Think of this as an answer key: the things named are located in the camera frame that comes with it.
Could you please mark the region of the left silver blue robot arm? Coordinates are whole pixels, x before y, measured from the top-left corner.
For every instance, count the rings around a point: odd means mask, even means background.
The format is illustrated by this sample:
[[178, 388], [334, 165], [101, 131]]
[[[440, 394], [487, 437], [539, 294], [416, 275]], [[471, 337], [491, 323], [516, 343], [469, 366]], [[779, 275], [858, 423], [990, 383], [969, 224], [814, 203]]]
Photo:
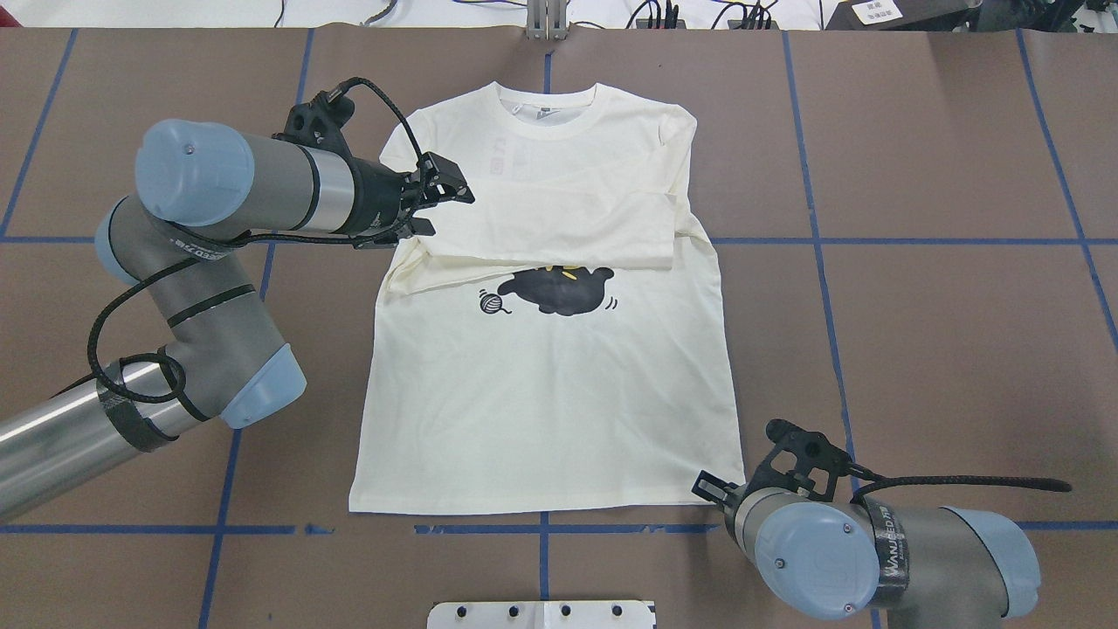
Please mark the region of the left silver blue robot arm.
[[135, 161], [136, 191], [101, 220], [100, 263], [127, 290], [89, 331], [87, 377], [3, 422], [3, 518], [221, 418], [247, 427], [307, 380], [254, 282], [243, 246], [294, 239], [391, 248], [470, 204], [451, 160], [395, 171], [353, 156], [341, 123], [300, 105], [272, 139], [218, 123], [160, 121]]

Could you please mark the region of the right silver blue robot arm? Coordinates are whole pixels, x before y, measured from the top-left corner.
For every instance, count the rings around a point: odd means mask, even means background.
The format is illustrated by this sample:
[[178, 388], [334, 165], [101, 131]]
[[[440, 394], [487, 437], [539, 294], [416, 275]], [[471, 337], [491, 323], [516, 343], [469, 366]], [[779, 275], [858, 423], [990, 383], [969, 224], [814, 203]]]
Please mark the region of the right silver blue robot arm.
[[890, 628], [999, 628], [1038, 606], [1038, 552], [1016, 522], [993, 511], [831, 504], [707, 471], [694, 493], [722, 509], [766, 587], [815, 619], [873, 608]]

